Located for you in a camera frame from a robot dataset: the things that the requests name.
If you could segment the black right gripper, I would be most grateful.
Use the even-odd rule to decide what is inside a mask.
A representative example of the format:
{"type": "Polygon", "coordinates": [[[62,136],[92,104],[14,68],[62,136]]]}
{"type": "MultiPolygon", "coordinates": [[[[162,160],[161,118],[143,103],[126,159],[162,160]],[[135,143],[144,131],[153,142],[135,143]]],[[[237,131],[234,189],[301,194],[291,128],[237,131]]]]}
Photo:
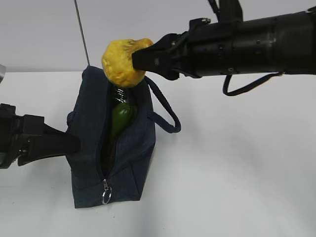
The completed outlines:
{"type": "Polygon", "coordinates": [[[237,73],[236,35],[236,20],[211,23],[209,18],[193,19],[186,32],[167,34],[132,53],[132,66],[167,80],[177,80],[181,74],[194,79],[233,75],[237,73]]]}

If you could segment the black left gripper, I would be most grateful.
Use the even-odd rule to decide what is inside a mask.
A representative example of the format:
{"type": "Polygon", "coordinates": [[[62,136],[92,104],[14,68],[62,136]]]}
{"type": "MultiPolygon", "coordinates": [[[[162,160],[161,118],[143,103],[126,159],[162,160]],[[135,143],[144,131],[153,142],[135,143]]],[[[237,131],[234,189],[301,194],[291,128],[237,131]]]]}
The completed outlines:
{"type": "Polygon", "coordinates": [[[18,166],[80,150],[80,139],[44,124],[44,117],[16,115],[16,107],[0,105],[0,167],[7,169],[17,160],[18,166]],[[41,150],[29,151],[31,137],[42,135],[41,150]]]}

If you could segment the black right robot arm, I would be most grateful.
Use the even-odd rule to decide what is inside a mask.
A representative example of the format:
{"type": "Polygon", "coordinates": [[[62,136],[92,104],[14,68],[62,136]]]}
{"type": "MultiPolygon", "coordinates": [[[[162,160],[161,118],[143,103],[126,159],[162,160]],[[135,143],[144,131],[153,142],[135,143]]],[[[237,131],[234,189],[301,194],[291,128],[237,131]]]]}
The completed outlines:
{"type": "Polygon", "coordinates": [[[205,76],[316,72],[316,9],[245,21],[237,0],[210,1],[218,21],[197,18],[132,53],[135,69],[167,80],[205,76]]]}

